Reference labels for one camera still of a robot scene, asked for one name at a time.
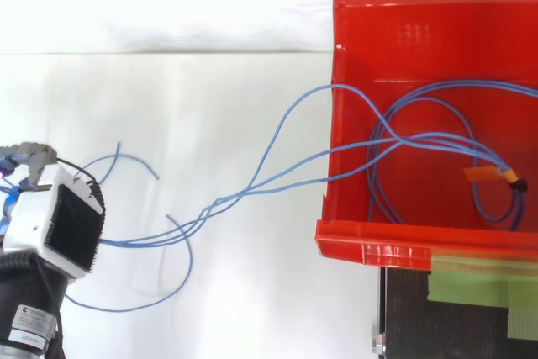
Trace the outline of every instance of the blue wire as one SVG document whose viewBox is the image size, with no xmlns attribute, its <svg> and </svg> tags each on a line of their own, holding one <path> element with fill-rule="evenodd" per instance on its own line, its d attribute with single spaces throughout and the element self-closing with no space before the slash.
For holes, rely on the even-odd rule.
<svg viewBox="0 0 538 359">
<path fill-rule="evenodd" d="M 428 134 L 421 134 L 421 135 L 415 135 L 415 136 L 411 136 L 409 138 L 412 138 L 412 139 L 420 139 L 420 138 L 428 138 L 428 137 L 431 137 L 433 135 L 438 135 L 439 133 L 437 132 L 432 132 L 432 133 L 428 133 Z M 312 184 L 312 183 L 316 183 L 316 182 L 328 182 L 328 181 L 334 181 L 334 180 L 338 180 L 338 179 L 342 179 L 342 178 L 346 178 L 346 177 L 350 177 L 352 175 L 355 175 L 357 174 L 358 172 L 361 172 L 362 170 L 368 168 L 370 165 L 372 164 L 375 164 L 375 162 L 381 160 L 381 158 L 383 158 L 386 154 L 388 154 L 390 151 L 394 150 L 396 147 L 399 147 L 401 146 L 403 143 L 399 142 L 393 146 L 391 146 L 390 148 L 386 149 L 381 155 L 379 155 L 378 157 L 376 157 L 376 159 L 372 160 L 372 161 L 369 161 L 366 165 L 364 166 L 361 166 L 351 172 L 347 172 L 347 173 L 344 173 L 344 174 L 340 174 L 339 176 L 332 176 L 332 177 L 327 177 L 327 178 L 319 178 L 319 179 L 314 179 L 314 180 L 309 180 L 309 181 L 306 181 L 306 182 L 297 182 L 297 183 L 294 183 L 294 184 L 291 184 L 291 185 L 288 185 L 286 187 L 280 187 L 280 188 L 275 188 L 275 189 L 269 189 L 269 190 L 262 190 L 262 191 L 252 191 L 253 189 L 256 189 L 256 188 L 259 188 L 269 182 L 272 182 L 274 181 L 275 179 L 279 178 L 279 177 L 282 177 L 283 175 L 289 173 L 290 171 L 298 168 L 299 166 L 315 159 L 315 158 L 318 158 L 320 156 L 323 156 L 323 155 L 326 155 L 326 154 L 329 154 L 329 153 L 333 153 L 333 152 L 337 152 L 337 151 L 343 151 L 343 150 L 348 150 L 348 149 L 351 149 L 351 148 L 354 148 L 354 147 L 359 147 L 359 146 L 364 146 L 364 145 L 368 145 L 368 144 L 377 144 L 377 143 L 386 143 L 387 141 L 394 141 L 393 138 L 387 138 L 387 139 L 381 139 L 381 140 L 374 140 L 374 141 L 369 141 L 369 142 L 359 142 L 359 143 L 356 143 L 356 144 L 351 144 L 351 145 L 345 145 L 345 146 L 339 146 L 339 147 L 336 147 L 336 148 L 332 148 L 332 149 L 329 149 L 329 150 L 325 150 L 325 151 L 322 151 L 316 155 L 313 155 L 313 156 L 310 156 L 309 158 L 307 159 L 304 159 L 303 161 L 300 161 L 299 163 L 295 164 L 294 166 L 288 168 L 287 170 L 285 170 L 284 172 L 281 172 L 279 174 L 277 174 L 276 176 L 273 176 L 267 180 L 265 180 L 264 182 L 261 182 L 259 184 L 256 184 L 255 186 L 251 186 L 251 187 L 248 187 L 246 190 L 244 191 L 241 191 L 239 193 L 236 193 L 236 194 L 233 194 L 233 195 L 230 195 L 228 197 L 224 197 L 224 198 L 219 198 L 217 200 L 215 200 L 215 202 L 212 204 L 212 205 L 209 205 L 208 207 L 204 208 L 201 212 L 201 214 L 198 216 L 198 218 L 192 222 L 188 222 L 186 223 L 185 225 L 183 225 L 183 227 L 186 227 L 186 226 L 189 226 L 191 224 L 191 226 L 187 229 L 186 233 L 187 233 L 187 236 L 188 237 L 191 237 L 193 236 L 196 232 L 199 231 L 199 229 L 205 224 L 205 222 L 207 221 L 207 219 L 209 217 L 211 217 L 211 215 L 209 215 L 210 211 L 216 207 L 216 206 L 219 206 L 220 204 L 222 203 L 226 203 L 226 202 L 229 202 L 231 199 L 234 199 L 234 198 L 243 198 L 244 196 L 247 196 L 247 195 L 259 195 L 259 194 L 266 194 L 266 193 L 279 193 L 281 191 L 285 191 L 287 189 L 290 189 L 290 188 L 293 188 L 293 187 L 300 187 L 300 186 L 303 186 L 303 185 L 309 185 L 309 184 Z M 196 227 L 196 225 L 198 224 L 198 222 L 200 221 L 200 219 L 202 219 L 202 216 L 205 212 L 208 212 L 208 214 L 206 215 L 206 217 L 203 219 L 203 221 L 200 223 L 200 225 L 198 226 L 198 228 L 196 228 L 194 230 L 194 228 Z M 116 241 L 116 242 L 113 242 L 111 241 L 110 242 L 110 245 L 116 245 L 116 246 L 126 246 L 126 244 L 130 244 L 129 245 L 129 248 L 151 248 L 151 247 L 159 247 L 159 246 L 165 246 L 165 245 L 172 245 L 172 244 L 175 244 L 177 242 L 181 242 L 184 240 L 184 238 L 182 238 L 180 235 L 176 235 L 170 239 L 166 239 L 166 240 L 158 240 L 158 241 L 155 241 L 155 242 L 152 242 L 152 243 L 139 243 L 139 244 L 134 244 L 135 241 L 141 241 L 141 240 L 148 240 L 150 238 L 156 238 L 156 237 L 161 237 L 161 236 L 164 236 L 164 235 L 169 235 L 170 233 L 173 233 L 175 232 L 175 230 L 171 230 L 171 231 L 168 231 L 166 233 L 163 233 L 163 234 L 160 234 L 160 235 L 157 235 L 157 236 L 151 236 L 151 237 L 145 237 L 143 239 L 134 239 L 134 240 L 127 240 L 127 241 Z"/>
<path fill-rule="evenodd" d="M 484 87 L 485 86 L 484 83 L 487 83 L 490 87 L 493 87 L 493 88 L 501 88 L 503 90 L 508 89 L 509 91 L 512 91 L 512 92 L 518 92 L 518 93 L 521 93 L 521 94 L 524 94 L 524 95 L 531 95 L 532 97 L 536 97 L 536 91 L 533 90 L 533 89 L 529 89 L 528 87 L 520 87 L 520 86 L 517 86 L 517 85 L 508 86 L 507 85 L 508 83 L 484 82 L 484 81 L 470 81 L 470 82 L 469 81 L 463 81 L 463 82 L 436 83 L 434 85 L 429 85 L 429 86 L 425 86 L 425 87 L 422 87 L 420 89 L 417 89 L 414 92 L 411 92 L 410 94 L 414 93 L 416 96 L 418 96 L 418 95 L 420 95 L 422 93 L 426 93 L 426 92 L 429 92 L 429 91 L 434 91 L 434 90 L 438 90 L 438 89 L 442 89 L 442 88 L 461 87 L 463 85 L 465 85 L 465 86 Z M 379 122 L 380 122 L 379 128 L 376 127 L 376 129 L 374 130 L 374 133 L 372 133 L 372 136 L 374 136 L 379 130 L 381 130 L 380 128 L 381 128 L 381 124 L 382 124 L 382 126 L 384 127 L 384 128 L 382 128 L 382 130 L 383 131 L 384 130 L 388 131 L 389 134 L 392 136 L 392 138 L 383 138 L 383 139 L 376 139 L 376 140 L 371 139 L 368 142 L 359 142 L 359 143 L 356 143 L 356 144 L 353 144 L 353 145 L 345 145 L 345 146 L 340 146 L 340 147 L 337 147 L 337 148 L 332 148 L 332 149 L 329 149 L 329 150 L 325 150 L 325 151 L 320 152 L 320 153 L 318 153 L 316 155 L 310 156 L 309 158 L 304 159 L 303 161 L 300 161 L 298 164 L 288 168 L 287 170 L 277 174 L 276 176 L 270 177 L 269 179 L 267 179 L 267 180 L 265 180 L 263 182 L 260 182 L 260 183 L 258 183 L 256 185 L 253 185 L 254 181 L 257 179 L 257 177 L 258 177 L 258 175 L 260 173 L 260 170 L 261 170 L 261 168 L 262 168 L 262 166 L 263 166 L 263 164 L 264 164 L 264 162 L 265 162 L 265 160 L 266 160 L 272 146 L 274 145 L 274 143 L 276 141 L 276 138 L 278 137 L 278 135 L 280 133 L 280 130 L 281 130 L 286 118 L 288 117 L 288 115 L 292 112 L 292 110 L 303 99 L 305 99 L 306 97 L 308 97 L 311 94 L 314 94 L 315 92 L 318 92 L 318 91 L 321 91 L 321 90 L 324 90 L 324 89 L 327 89 L 327 88 L 344 88 L 344 89 L 347 89 L 347 90 L 351 90 L 351 91 L 355 92 L 356 94 L 358 94 L 359 96 L 361 96 L 365 100 L 365 102 L 371 107 L 372 111 L 379 118 Z M 432 100 L 436 100 L 435 102 L 437 102 L 437 103 L 443 103 L 441 100 L 437 100 L 437 99 L 434 99 L 434 98 L 428 99 L 427 101 L 432 101 Z M 413 100 L 410 100 L 410 101 L 405 100 L 405 101 L 407 103 L 412 103 L 413 102 Z M 254 176 L 252 177 L 251 181 L 249 182 L 249 184 L 247 185 L 247 187 L 243 191 L 241 191 L 239 193 L 236 193 L 236 194 L 233 194 L 233 195 L 229 195 L 228 197 L 223 197 L 223 198 L 216 199 L 213 204 L 209 205 L 208 207 L 206 207 L 206 208 L 204 208 L 202 210 L 202 212 L 200 213 L 200 215 L 198 216 L 198 218 L 196 220 L 188 222 L 188 223 L 186 223 L 184 225 L 179 225 L 172 217 L 167 215 L 167 218 L 169 220 L 171 220 L 172 223 L 174 223 L 176 225 L 176 227 L 177 227 L 174 230 L 169 230 L 169 231 L 167 231 L 165 233 L 161 233 L 159 235 L 153 235 L 153 236 L 139 238 L 139 239 L 133 239 L 133 240 L 125 240 L 125 241 L 102 240 L 102 243 L 104 243 L 104 244 L 114 245 L 114 246 L 121 246 L 123 248 L 163 247 L 163 246 L 166 246 L 166 245 L 174 245 L 174 244 L 176 244 L 178 242 L 181 242 L 181 241 L 185 240 L 187 242 L 187 245 L 188 245 L 189 256 L 190 256 L 189 271 L 187 273 L 187 276 L 186 276 L 185 280 L 183 281 L 183 283 L 180 285 L 180 287 L 176 291 L 171 293 L 169 296 L 167 296 L 167 297 L 165 297 L 165 298 L 163 298 L 163 299 L 161 299 L 161 300 L 159 300 L 157 302 L 154 302 L 153 304 L 147 304 L 145 306 L 139 306 L 137 308 L 125 309 L 125 310 L 100 309 L 100 308 L 89 306 L 89 305 L 86 305 L 86 304 L 80 304 L 78 302 L 75 302 L 73 299 L 71 299 L 69 297 L 68 297 L 68 299 L 70 301 L 72 301 L 73 303 L 78 304 L 78 305 L 80 305 L 82 307 L 85 307 L 85 308 L 97 309 L 97 310 L 107 311 L 107 312 L 112 312 L 112 313 L 124 313 L 124 312 L 128 312 L 128 311 L 133 311 L 133 310 L 136 310 L 136 309 L 143 309 L 143 308 L 150 307 L 150 306 L 156 305 L 158 303 L 161 303 L 162 301 L 164 301 L 164 300 L 170 298 L 171 296 L 173 296 L 174 294 L 176 294 L 182 288 L 182 286 L 186 283 L 186 281 L 188 280 L 188 278 L 190 276 L 190 273 L 191 273 L 191 270 L 192 270 L 192 264 L 193 264 L 193 254 L 192 254 L 191 246 L 190 246 L 190 243 L 189 243 L 189 238 L 192 237 L 196 232 L 198 232 L 203 227 L 203 225 L 206 223 L 206 221 L 209 218 L 214 217 L 215 215 L 221 214 L 221 213 L 225 212 L 226 210 L 230 209 L 231 207 L 233 207 L 235 204 L 237 204 L 245 196 L 260 195 L 260 194 L 267 194 L 267 193 L 279 193 L 281 191 L 285 191 L 285 190 L 293 188 L 293 187 L 300 187 L 300 186 L 303 186 L 303 185 L 308 185 L 308 184 L 317 183 L 317 182 L 334 181 L 334 180 L 338 180 L 338 179 L 342 179 L 342 178 L 346 178 L 346 177 L 355 175 L 358 172 L 367 170 L 371 166 L 373 167 L 373 169 L 372 169 L 373 170 L 373 174 L 372 174 L 373 175 L 373 177 L 372 177 L 373 183 L 372 183 L 372 185 L 373 185 L 376 182 L 378 182 L 378 180 L 377 180 L 377 171 L 375 170 L 377 162 L 380 161 L 384 156 L 386 156 L 391 151 L 393 151 L 396 148 L 400 147 L 401 145 L 409 145 L 409 146 L 412 146 L 412 147 L 423 148 L 423 149 L 427 149 L 427 150 L 440 150 L 440 151 L 448 151 L 448 152 L 452 152 L 452 153 L 459 153 L 459 154 L 463 154 L 463 155 L 468 155 L 468 156 L 472 157 L 473 161 L 477 161 L 477 159 L 480 158 L 480 159 L 490 161 L 490 162 L 498 165 L 499 167 L 501 167 L 501 169 L 508 170 L 509 169 L 508 165 L 506 165 L 506 163 L 504 161 L 502 161 L 502 159 L 497 154 L 495 154 L 487 146 L 475 141 L 474 135 L 473 135 L 473 133 L 471 131 L 471 128 L 470 128 L 470 126 L 468 124 L 466 124 L 467 121 L 465 121 L 465 119 L 463 118 L 461 113 L 457 112 L 457 110 L 455 110 L 449 104 L 446 104 L 446 106 L 452 112 L 455 112 L 456 115 L 459 114 L 459 116 L 462 117 L 462 122 L 464 123 L 466 128 L 469 129 L 468 132 L 469 132 L 469 135 L 470 135 L 471 139 L 468 139 L 468 138 L 465 138 L 465 137 L 459 136 L 459 135 L 447 134 L 447 133 L 441 133 L 441 132 L 431 132 L 431 133 L 427 133 L 427 134 L 420 134 L 420 135 L 415 135 L 415 136 L 410 136 L 410 137 L 400 137 L 390 127 L 389 121 L 392 118 L 392 116 L 400 108 L 402 108 L 403 106 L 399 107 L 398 104 L 396 104 L 396 107 L 394 107 L 394 105 L 393 105 L 388 110 L 388 112 L 385 114 L 385 116 L 383 116 L 376 109 L 375 105 L 373 105 L 373 103 L 366 97 L 366 95 L 364 95 L 364 93 L 362 93 L 358 89 L 355 89 L 354 87 L 351 87 L 351 86 L 347 86 L 347 85 L 322 86 L 322 87 L 317 87 L 314 90 L 311 90 L 310 92 L 305 93 L 302 97 L 300 97 L 292 105 L 292 107 L 290 107 L 288 109 L 288 111 L 282 117 L 279 125 L 277 126 L 277 130 L 276 130 L 275 134 L 272 137 L 272 140 L 271 140 L 269 146 L 267 147 L 263 157 L 261 158 L 261 161 L 260 161 L 258 167 L 256 168 Z M 465 146 L 465 145 L 463 145 L 461 143 L 456 143 L 454 141 L 449 141 L 449 140 L 446 140 L 446 139 L 453 139 L 453 140 L 457 140 L 459 142 L 465 142 L 466 144 L 471 145 L 472 148 L 469 148 L 469 147 L 467 147 L 467 146 Z M 389 146 L 382 153 L 377 154 L 380 144 L 391 143 L 391 142 L 393 142 L 393 145 Z M 290 185 L 287 185 L 287 186 L 284 186 L 284 187 L 278 187 L 278 188 L 273 188 L 273 189 L 265 189 L 265 190 L 257 190 L 257 188 L 262 187 L 263 185 L 266 185 L 269 182 L 275 181 L 276 179 L 284 176 L 285 174 L 289 173 L 290 171 L 298 168 L 302 164 L 306 164 L 307 162 L 309 162 L 309 161 L 311 161 L 311 160 L 313 160 L 315 158 L 318 158 L 320 156 L 324 156 L 324 155 L 329 154 L 329 153 L 335 153 L 337 151 L 348 150 L 348 149 L 351 149 L 353 147 L 362 147 L 362 146 L 365 146 L 365 145 L 368 146 L 369 148 L 374 145 L 374 147 L 376 148 L 376 154 L 377 155 L 374 158 L 372 158 L 371 160 L 367 160 L 367 163 L 365 163 L 363 166 L 358 167 L 357 169 L 355 169 L 355 170 L 353 170 L 351 172 L 347 172 L 347 173 L 340 174 L 340 175 L 337 175 L 337 176 L 332 176 L 332 177 L 317 178 L 317 179 L 303 181 L 303 182 L 296 182 L 294 184 L 290 184 Z M 86 165 L 84 168 L 87 168 L 88 166 L 90 166 L 94 162 L 101 161 L 101 160 L 104 160 L 104 159 L 107 159 L 107 158 L 114 158 L 112 166 L 108 170 L 108 173 L 105 176 L 105 178 L 102 180 L 102 181 L 104 181 L 106 179 L 106 177 L 108 176 L 108 174 L 112 171 L 112 169 L 113 169 L 116 161 L 118 160 L 119 156 L 132 158 L 134 160 L 137 160 L 137 161 L 141 162 L 158 179 L 158 176 L 156 175 L 156 173 L 150 168 L 150 166 L 147 163 L 145 163 L 141 159 L 138 159 L 137 157 L 130 156 L 130 155 L 120 155 L 119 154 L 119 146 L 118 146 L 118 149 L 116 150 L 115 155 L 113 155 L 113 156 L 105 156 L 105 157 L 102 157 L 100 159 L 97 159 L 97 160 L 89 163 L 88 165 Z M 225 207 L 224 209 L 221 209 L 218 212 L 212 213 L 214 208 L 216 208 L 217 206 L 219 206 L 221 204 L 228 203 L 230 201 L 233 201 L 233 202 L 229 206 Z M 519 223 L 520 218 L 521 218 L 521 216 L 522 216 L 522 214 L 523 214 L 523 212 L 525 210 L 525 197 L 522 194 L 519 194 L 517 196 L 514 195 L 513 204 L 517 204 L 516 215 L 515 215 L 517 220 L 516 219 L 514 220 L 514 222 L 512 223 L 512 226 L 514 226 L 514 224 Z M 139 243 L 139 241 L 154 240 L 154 239 L 158 239 L 158 238 L 161 238 L 161 237 L 164 237 L 164 236 L 176 233 L 176 232 L 180 232 L 181 234 L 180 235 L 175 235 L 175 236 L 171 237 L 170 239 L 157 240 L 157 241 L 152 241 L 150 243 Z"/>
<path fill-rule="evenodd" d="M 369 100 L 369 98 L 366 97 L 366 95 L 364 95 L 364 93 L 362 93 L 360 90 L 358 89 L 355 89 L 354 87 L 351 87 L 351 86 L 347 86 L 347 85 L 328 85 L 328 86 L 322 86 L 322 87 L 317 87 L 315 88 L 314 90 L 311 90 L 307 93 L 305 93 L 302 97 L 300 97 L 289 109 L 288 111 L 284 114 L 284 116 L 282 117 L 279 125 L 277 126 L 277 130 L 275 132 L 275 134 L 273 135 L 272 137 L 272 140 L 269 144 L 269 146 L 267 147 L 266 149 L 266 152 L 264 153 L 261 161 L 260 161 L 260 164 L 258 165 L 258 167 L 256 168 L 256 172 L 252 178 L 252 180 L 249 182 L 249 186 L 247 186 L 247 188 L 245 190 L 248 190 L 250 189 L 252 183 L 256 180 L 257 178 L 257 175 L 259 174 L 260 172 L 260 169 L 269 153 L 269 151 L 271 150 L 286 118 L 288 117 L 288 115 L 292 112 L 292 110 L 301 102 L 303 101 L 306 97 L 308 97 L 309 95 L 311 94 L 314 94 L 315 92 L 318 92 L 318 91 L 321 91 L 321 90 L 325 90 L 327 88 L 344 88 L 344 89 L 347 89 L 347 90 L 350 90 L 350 91 L 353 91 L 355 92 L 356 94 L 358 94 L 359 96 L 361 96 L 366 102 L 367 104 L 372 108 L 372 111 L 378 116 L 378 118 L 380 119 L 380 121 L 382 122 L 382 124 L 387 128 L 387 130 L 391 133 L 391 135 L 393 135 L 393 137 L 395 139 L 398 139 L 400 140 L 403 144 L 407 144 L 407 145 L 411 145 L 413 147 L 419 147 L 419 148 L 424 148 L 424 149 L 429 149 L 429 150 L 442 150 L 442 151 L 450 151 L 450 152 L 459 152 L 459 153 L 462 153 L 462 154 L 465 154 L 465 155 L 469 155 L 469 156 L 475 156 L 475 157 L 478 157 L 478 158 L 482 158 L 484 160 L 487 160 L 487 161 L 491 161 L 495 164 L 497 164 L 498 166 L 501 166 L 501 168 L 505 169 L 505 170 L 508 170 L 508 165 L 506 165 L 506 163 L 504 163 L 503 161 L 501 161 L 500 159 L 497 159 L 497 158 L 493 158 L 487 154 L 484 154 L 484 153 L 481 153 L 481 152 L 476 152 L 475 150 L 472 150 L 472 149 L 466 149 L 466 150 L 463 150 L 463 149 L 460 149 L 458 151 L 456 151 L 454 148 L 447 148 L 447 147 L 443 147 L 443 146 L 435 146 L 435 145 L 424 145 L 424 144 L 417 144 L 417 143 L 413 143 L 413 142 L 406 142 L 405 139 L 403 138 L 400 138 L 399 136 L 397 136 L 395 134 L 395 132 L 392 130 L 392 128 L 390 127 L 390 125 L 388 125 L 388 123 L 385 121 L 384 117 L 381 115 L 381 113 L 379 113 L 379 111 L 377 110 L 377 108 L 373 105 L 373 103 L 371 102 L 371 100 Z M 457 135 L 453 135 L 453 134 L 443 134 L 444 136 L 448 136 L 448 137 L 453 137 L 454 139 L 459 139 L 459 140 L 462 140 L 462 141 L 466 141 L 466 142 L 469 142 L 469 143 L 472 143 L 471 140 L 467 139 L 467 138 L 464 138 L 464 137 L 461 137 L 461 136 L 457 136 Z M 486 148 L 486 146 L 482 145 L 482 144 L 479 144 L 477 142 L 474 142 L 474 145 L 480 145 L 484 148 Z M 306 182 L 303 182 L 301 184 L 298 184 L 296 186 L 299 186 L 299 185 L 307 185 Z M 279 190 L 276 190 L 276 191 L 273 191 L 273 192 L 280 192 L 284 189 L 279 189 Z M 235 205 L 236 203 L 238 203 L 240 201 L 241 198 L 243 198 L 244 195 L 239 195 L 239 197 L 229 206 L 227 207 L 226 209 L 223 209 L 215 214 L 212 214 L 212 215 L 207 215 L 207 218 L 208 217 L 212 217 L 212 216 L 215 216 L 216 214 L 220 214 L 220 213 L 223 213 L 225 210 L 231 208 L 233 205 Z M 207 207 L 203 210 L 204 211 L 210 211 L 210 208 L 211 207 Z M 198 223 L 198 221 L 200 220 L 200 216 L 198 217 L 197 220 L 193 221 L 193 222 L 188 222 L 187 224 L 183 225 L 184 227 L 185 226 L 189 226 L 190 224 L 194 224 L 196 225 Z M 125 240 L 125 241 L 112 241 L 112 240 L 107 240 L 108 243 L 110 245 L 121 245 L 121 246 L 124 246 L 126 244 L 131 244 L 131 243 L 135 243 L 137 241 L 142 241 L 142 240 L 151 240 L 151 239 L 156 239 L 156 238 L 160 238 L 160 237 L 163 237 L 163 236 L 166 236 L 166 235 L 169 235 L 169 234 L 172 234 L 174 233 L 175 230 L 171 230 L 171 231 L 168 231 L 168 232 L 165 232 L 165 233 L 161 233 L 161 234 L 158 234 L 158 235 L 153 235 L 153 236 L 149 236 L 149 237 L 145 237 L 145 238 L 142 238 L 142 239 L 133 239 L 133 240 Z M 170 240 L 176 240 L 178 236 L 172 238 L 172 239 L 169 239 L 169 240 L 159 240 L 155 243 L 160 243 L 158 245 L 168 245 L 166 244 L 168 241 Z"/>
<path fill-rule="evenodd" d="M 90 161 L 89 163 L 87 163 L 83 169 L 87 169 L 89 166 L 92 166 L 93 164 L 99 162 L 99 161 L 103 161 L 103 160 L 106 160 L 106 159 L 116 159 L 118 157 L 123 157 L 124 159 L 130 159 L 130 160 L 134 160 L 134 161 L 137 161 L 139 162 L 140 164 L 144 165 L 145 168 L 148 169 L 148 171 L 151 173 L 151 175 L 156 179 L 156 180 L 159 180 L 160 177 L 159 175 L 156 173 L 156 171 L 153 169 L 153 167 L 151 167 L 147 162 L 145 162 L 144 160 L 140 159 L 139 157 L 137 156 L 133 156 L 133 155 L 126 155 L 124 153 L 117 153 L 117 154 L 114 154 L 114 155 L 110 155 L 110 156 L 103 156 L 103 157 L 99 157 L 98 159 L 95 159 L 94 161 Z"/>
<path fill-rule="evenodd" d="M 105 181 L 107 181 L 108 176 L 114 169 L 114 166 L 116 166 L 116 161 L 118 161 L 119 157 L 119 149 L 121 147 L 121 142 L 118 142 L 118 145 L 116 146 L 116 154 L 114 155 L 114 160 L 112 161 L 112 165 L 110 165 L 110 168 L 108 169 L 107 173 L 104 175 L 103 179 L 99 182 L 99 185 L 103 184 Z"/>
<path fill-rule="evenodd" d="M 454 107 L 452 107 L 449 103 L 446 103 L 438 98 L 429 98 L 429 97 L 417 97 L 417 98 L 411 98 L 411 99 L 408 99 L 406 100 L 405 102 L 403 103 L 395 103 L 393 104 L 393 106 L 389 109 L 389 112 L 388 113 L 385 113 L 385 118 L 387 120 L 387 122 L 390 123 L 390 121 L 393 119 L 394 115 L 401 109 L 401 108 L 404 108 L 408 105 L 410 105 L 411 103 L 415 103 L 415 102 L 421 102 L 421 101 L 426 101 L 426 102 L 431 102 L 431 103 L 438 103 L 440 104 L 441 106 L 449 109 L 451 112 L 453 112 L 459 119 L 460 121 L 462 122 L 463 126 L 465 127 L 468 135 L 469 135 L 469 138 L 472 139 L 472 140 L 475 140 L 475 136 L 474 136 L 474 133 L 472 131 L 472 128 L 471 128 L 471 125 L 467 122 L 467 120 L 465 119 L 465 117 L 463 116 L 462 113 L 460 113 L 457 109 L 455 109 Z M 371 135 L 371 138 L 370 139 L 375 139 L 376 137 L 381 137 L 382 136 L 382 133 L 383 133 L 383 127 L 382 126 L 378 126 L 376 127 L 373 131 L 372 131 L 372 135 Z M 373 150 L 374 152 L 374 155 L 375 153 L 378 152 L 379 150 L 379 145 L 374 145 L 374 146 L 369 146 L 367 148 L 367 161 L 369 160 L 370 158 L 370 155 L 371 155 L 371 150 Z M 492 156 L 496 156 L 498 157 L 498 155 L 491 149 L 489 148 L 486 148 L 486 151 L 491 154 Z M 474 156 L 472 158 L 472 165 L 473 166 L 477 166 L 477 158 Z M 388 200 L 388 197 L 387 195 L 385 194 L 383 188 L 382 188 L 382 185 L 381 183 L 379 182 L 378 178 L 377 178 L 377 165 L 373 166 L 371 168 L 371 170 L 367 171 L 367 182 L 368 182 L 368 187 L 370 188 L 370 192 L 371 192 L 371 198 L 370 198 L 370 206 L 369 206 L 369 209 L 368 209 L 368 221 L 372 221 L 372 212 L 373 212 L 373 204 L 376 204 L 380 210 L 382 211 L 382 213 L 385 215 L 385 217 L 390 221 L 390 222 L 393 222 L 393 223 L 400 223 L 402 224 L 403 221 L 402 219 L 399 217 L 399 215 L 396 213 L 396 211 L 394 210 L 392 204 L 389 202 Z M 386 204 L 388 210 L 390 211 L 391 214 L 389 214 L 385 208 L 382 206 L 381 202 L 379 201 L 379 199 L 377 199 L 377 195 L 376 195 L 376 186 L 377 186 L 377 190 L 380 194 L 380 196 L 382 197 L 382 200 L 384 201 L 384 203 Z M 473 199 L 474 199 L 474 202 L 475 202 L 475 205 L 477 207 L 477 210 L 478 212 L 486 219 L 486 220 L 489 220 L 491 222 L 496 222 L 496 223 L 499 223 L 499 222 L 502 222 L 503 220 L 507 219 L 510 214 L 512 213 L 512 210 L 514 208 L 514 203 L 515 203 L 515 192 L 512 192 L 512 200 L 511 200 L 511 203 L 510 203 L 510 206 L 509 206 L 509 209 L 507 210 L 507 212 L 505 214 L 503 214 L 501 217 L 499 218 L 493 218 L 489 215 L 487 215 L 485 213 L 485 211 L 483 210 L 482 208 L 482 205 L 480 204 L 480 201 L 479 201 L 479 198 L 478 198 L 478 191 L 477 191 L 477 184 L 476 183 L 473 183 L 472 185 L 472 193 L 473 193 Z"/>
<path fill-rule="evenodd" d="M 167 215 L 166 217 L 177 227 L 177 229 L 179 231 L 181 231 L 183 233 L 182 227 L 170 215 Z M 144 305 L 141 305 L 141 306 L 133 307 L 131 309 L 103 309 L 101 307 L 96 307 L 96 306 L 92 306 L 92 305 L 89 305 L 89 304 L 83 304 L 83 303 L 77 302 L 74 298 L 71 298 L 70 296 L 67 296 L 67 295 L 66 295 L 66 298 L 67 298 L 67 300 L 69 300 L 70 302 L 76 304 L 77 306 L 83 307 L 85 309 L 104 311 L 106 313 L 128 313 L 128 312 L 131 312 L 131 311 L 142 310 L 142 309 L 147 309 L 148 307 L 156 306 L 157 304 L 160 304 L 160 303 L 168 300 L 172 296 L 176 295 L 177 293 L 179 293 L 179 291 L 183 289 L 183 286 L 185 286 L 185 284 L 187 283 L 188 279 L 191 276 L 191 272 L 193 271 L 193 263 L 194 263 L 193 248 L 191 247 L 191 243 L 190 243 L 188 238 L 186 238 L 185 241 L 187 243 L 188 256 L 189 256 L 187 275 L 183 279 L 183 282 L 181 282 L 181 284 L 177 287 L 177 289 L 174 290 L 169 295 L 165 296 L 164 298 L 161 298 L 161 299 L 159 299 L 159 300 L 157 300 L 157 301 L 155 301 L 153 303 L 144 304 Z"/>
</svg>

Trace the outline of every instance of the red plastic bin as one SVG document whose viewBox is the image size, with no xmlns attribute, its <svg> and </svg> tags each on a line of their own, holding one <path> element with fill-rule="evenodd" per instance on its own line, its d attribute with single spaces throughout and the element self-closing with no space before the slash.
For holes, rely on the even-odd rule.
<svg viewBox="0 0 538 359">
<path fill-rule="evenodd" d="M 538 88 L 538 0 L 334 0 L 333 83 L 360 88 L 384 111 L 432 82 L 489 79 Z M 384 267 L 431 269 L 433 254 L 538 261 L 538 100 L 482 88 L 433 92 L 459 109 L 477 139 L 527 179 L 520 228 L 477 212 L 463 168 L 467 156 L 400 147 L 378 165 L 388 198 L 405 224 L 374 209 L 366 174 L 330 182 L 316 241 L 323 256 Z M 354 93 L 333 91 L 331 147 L 367 140 L 377 118 Z M 401 135 L 465 135 L 459 120 L 433 103 L 414 103 L 393 120 Z M 330 156 L 331 176 L 365 162 L 365 149 Z M 479 186 L 484 209 L 509 205 L 506 182 Z"/>
</svg>

